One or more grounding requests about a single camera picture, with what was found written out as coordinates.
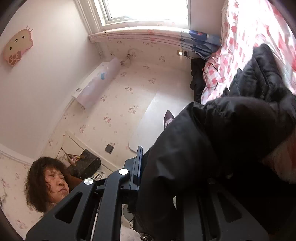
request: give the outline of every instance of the black jacket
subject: black jacket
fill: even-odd
[[[163,241],[174,239],[174,196],[261,160],[295,124],[296,97],[284,86],[270,48],[254,48],[230,91],[205,105],[190,103],[150,149],[136,202],[142,230]]]

